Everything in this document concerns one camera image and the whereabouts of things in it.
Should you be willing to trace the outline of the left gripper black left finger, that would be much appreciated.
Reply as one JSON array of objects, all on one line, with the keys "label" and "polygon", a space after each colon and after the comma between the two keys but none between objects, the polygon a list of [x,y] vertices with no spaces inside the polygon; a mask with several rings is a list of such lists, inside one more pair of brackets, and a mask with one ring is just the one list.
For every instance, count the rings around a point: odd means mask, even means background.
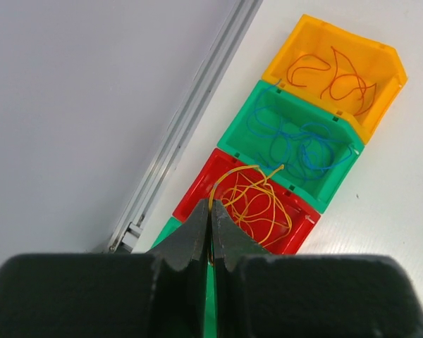
[{"label": "left gripper black left finger", "polygon": [[0,337],[201,337],[209,208],[146,253],[29,253],[0,267]]}]

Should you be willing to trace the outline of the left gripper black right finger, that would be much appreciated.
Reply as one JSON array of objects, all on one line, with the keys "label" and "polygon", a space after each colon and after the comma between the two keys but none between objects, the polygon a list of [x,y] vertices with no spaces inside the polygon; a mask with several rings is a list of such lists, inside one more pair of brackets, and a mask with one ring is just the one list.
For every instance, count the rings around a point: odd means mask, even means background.
[{"label": "left gripper black right finger", "polygon": [[210,209],[219,337],[423,337],[423,308],[391,257],[275,255]]}]

